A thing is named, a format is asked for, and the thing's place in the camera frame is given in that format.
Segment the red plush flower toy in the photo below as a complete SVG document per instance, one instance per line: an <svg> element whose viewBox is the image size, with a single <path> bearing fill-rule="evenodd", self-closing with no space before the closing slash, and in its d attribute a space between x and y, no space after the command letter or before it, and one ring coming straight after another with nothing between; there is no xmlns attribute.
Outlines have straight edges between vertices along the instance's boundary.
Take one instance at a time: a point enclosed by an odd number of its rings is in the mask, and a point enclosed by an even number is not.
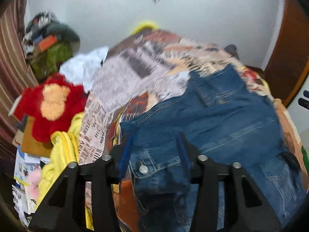
<svg viewBox="0 0 309 232"><path fill-rule="evenodd" d="M12 107L18 120L24 115L34 119L32 136L48 142L55 131L68 131L74 115L83 112L87 95L82 84L73 84L64 75L54 73L36 87L23 90Z"/></svg>

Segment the pile of clothes clutter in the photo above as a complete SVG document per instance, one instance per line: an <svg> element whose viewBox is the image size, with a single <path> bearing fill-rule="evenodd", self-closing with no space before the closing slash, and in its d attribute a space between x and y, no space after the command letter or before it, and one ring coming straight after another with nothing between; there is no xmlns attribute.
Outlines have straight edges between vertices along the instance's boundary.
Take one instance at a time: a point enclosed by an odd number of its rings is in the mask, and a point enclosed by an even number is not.
<svg viewBox="0 0 309 232"><path fill-rule="evenodd" d="M24 56L32 55L35 45L46 36L47 27L51 23L58 23L59 20L53 12L45 11L38 13L25 28L25 35L21 41Z"/></svg>

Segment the white cloth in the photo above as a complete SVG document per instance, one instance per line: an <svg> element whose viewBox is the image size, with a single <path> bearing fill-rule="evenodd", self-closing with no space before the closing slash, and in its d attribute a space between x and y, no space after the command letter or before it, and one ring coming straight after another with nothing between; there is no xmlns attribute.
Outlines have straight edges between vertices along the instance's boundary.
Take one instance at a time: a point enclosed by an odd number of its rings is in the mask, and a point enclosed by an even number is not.
<svg viewBox="0 0 309 232"><path fill-rule="evenodd" d="M86 54L75 55L61 65L59 73L70 83L82 85L85 93L88 93L107 58L108 50L108 46L103 46Z"/></svg>

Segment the striped brown curtain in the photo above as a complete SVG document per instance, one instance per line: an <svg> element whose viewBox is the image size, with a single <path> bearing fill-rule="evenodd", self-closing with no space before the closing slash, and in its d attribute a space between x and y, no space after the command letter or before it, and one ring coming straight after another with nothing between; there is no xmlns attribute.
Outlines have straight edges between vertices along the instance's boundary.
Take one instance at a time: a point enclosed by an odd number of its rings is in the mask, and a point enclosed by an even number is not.
<svg viewBox="0 0 309 232"><path fill-rule="evenodd" d="M17 119L8 112L23 89L37 85L21 47L26 2L4 0L1 4L1 159L6 161L13 161L16 152L12 140Z"/></svg>

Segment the newspaper print bed sheet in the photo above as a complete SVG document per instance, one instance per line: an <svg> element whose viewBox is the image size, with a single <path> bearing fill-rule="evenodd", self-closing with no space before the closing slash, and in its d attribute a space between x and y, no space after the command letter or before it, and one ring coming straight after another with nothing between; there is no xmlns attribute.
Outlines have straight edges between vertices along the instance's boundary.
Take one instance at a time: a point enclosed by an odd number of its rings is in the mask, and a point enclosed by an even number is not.
<svg viewBox="0 0 309 232"><path fill-rule="evenodd" d="M292 126L279 102L257 73L228 52L211 43L199 43L171 32L144 31L125 39L109 51L86 103L79 137L79 164L95 162L121 142L121 123L130 121L164 100L185 93L191 72L206 77L232 65L250 92L273 103L282 128ZM300 165L303 189L308 177ZM140 212L127 167L129 195L115 196L119 218L126 226L141 231Z"/></svg>

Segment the grey neck pillow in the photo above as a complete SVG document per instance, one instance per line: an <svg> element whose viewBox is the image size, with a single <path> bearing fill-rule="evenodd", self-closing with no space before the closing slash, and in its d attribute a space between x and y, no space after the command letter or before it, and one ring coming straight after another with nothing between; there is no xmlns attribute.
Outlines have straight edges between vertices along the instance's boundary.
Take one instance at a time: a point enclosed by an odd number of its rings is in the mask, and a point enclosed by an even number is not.
<svg viewBox="0 0 309 232"><path fill-rule="evenodd" d="M73 50L78 52L80 49L80 37L77 32L67 24L63 23L51 23L46 29L46 37L55 35L58 40L67 41Z"/></svg>

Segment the brown wooden wardrobe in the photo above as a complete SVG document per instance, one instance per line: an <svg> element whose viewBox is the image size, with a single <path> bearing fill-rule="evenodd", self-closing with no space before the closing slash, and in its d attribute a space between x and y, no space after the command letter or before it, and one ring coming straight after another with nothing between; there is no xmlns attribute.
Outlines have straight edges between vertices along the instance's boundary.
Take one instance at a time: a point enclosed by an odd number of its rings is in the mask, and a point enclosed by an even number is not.
<svg viewBox="0 0 309 232"><path fill-rule="evenodd" d="M296 0L285 0L279 37L265 71L250 69L266 80L274 98L290 105L308 75L308 15Z"/></svg>

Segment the dark blue bag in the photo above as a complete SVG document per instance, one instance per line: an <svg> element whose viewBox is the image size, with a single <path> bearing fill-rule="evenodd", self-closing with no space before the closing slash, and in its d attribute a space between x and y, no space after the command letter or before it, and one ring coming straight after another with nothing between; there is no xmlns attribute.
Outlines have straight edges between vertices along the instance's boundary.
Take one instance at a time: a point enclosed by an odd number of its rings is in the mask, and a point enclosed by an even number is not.
<svg viewBox="0 0 309 232"><path fill-rule="evenodd" d="M239 55L238 55L238 50L236 45L234 44L229 44L228 46L226 46L224 48L224 50L226 52L228 52L232 57L235 57L236 59L239 59Z"/></svg>

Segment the blue denim jacket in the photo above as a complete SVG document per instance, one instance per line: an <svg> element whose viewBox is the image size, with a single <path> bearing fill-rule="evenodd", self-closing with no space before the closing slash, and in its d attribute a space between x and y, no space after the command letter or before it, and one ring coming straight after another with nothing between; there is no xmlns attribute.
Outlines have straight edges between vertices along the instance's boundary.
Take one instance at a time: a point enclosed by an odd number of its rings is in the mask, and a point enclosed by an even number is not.
<svg viewBox="0 0 309 232"><path fill-rule="evenodd" d="M217 163L240 162L282 225L306 192L299 162L283 141L273 103L250 92L232 65L201 77L191 72L185 93L121 123L134 134L129 170L141 231L189 231L197 200L182 168L177 135Z"/></svg>

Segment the orange box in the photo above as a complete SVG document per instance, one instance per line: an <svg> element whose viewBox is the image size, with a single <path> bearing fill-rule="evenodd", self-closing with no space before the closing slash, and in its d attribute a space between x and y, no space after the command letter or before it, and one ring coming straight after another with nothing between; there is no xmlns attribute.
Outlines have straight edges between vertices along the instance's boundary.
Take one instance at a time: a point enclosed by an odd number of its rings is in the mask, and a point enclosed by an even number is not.
<svg viewBox="0 0 309 232"><path fill-rule="evenodd" d="M57 42L57 37L55 35L50 35L46 38L44 38L43 40L41 40L41 42L39 42L36 46L35 46L35 50L39 51L39 52L43 52L45 50L47 50L49 47L51 47L52 45L54 45Z"/></svg>

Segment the brown wooden board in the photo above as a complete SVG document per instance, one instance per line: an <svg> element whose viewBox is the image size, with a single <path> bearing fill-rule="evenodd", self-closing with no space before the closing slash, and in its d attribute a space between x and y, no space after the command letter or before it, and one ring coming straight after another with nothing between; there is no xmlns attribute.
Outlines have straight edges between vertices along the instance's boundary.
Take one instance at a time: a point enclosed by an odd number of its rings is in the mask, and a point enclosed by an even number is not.
<svg viewBox="0 0 309 232"><path fill-rule="evenodd" d="M50 157L53 145L49 142L39 142L32 136L32 126L34 118L28 116L24 131L23 141L21 143L21 150L24 153L38 157Z"/></svg>

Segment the yellow fleece blanket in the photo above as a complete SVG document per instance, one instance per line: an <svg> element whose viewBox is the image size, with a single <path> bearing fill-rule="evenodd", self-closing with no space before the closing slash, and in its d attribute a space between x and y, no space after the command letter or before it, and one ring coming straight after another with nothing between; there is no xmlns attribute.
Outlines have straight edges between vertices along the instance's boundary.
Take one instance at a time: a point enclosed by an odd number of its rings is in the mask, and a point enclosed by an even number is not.
<svg viewBox="0 0 309 232"><path fill-rule="evenodd" d="M35 209L39 207L48 190L50 190L66 166L70 162L78 162L79 135L83 116L83 112L75 114L68 131L55 131L50 136L53 144L50 163L41 169L41 180L38 183L39 196L36 200Z"/></svg>

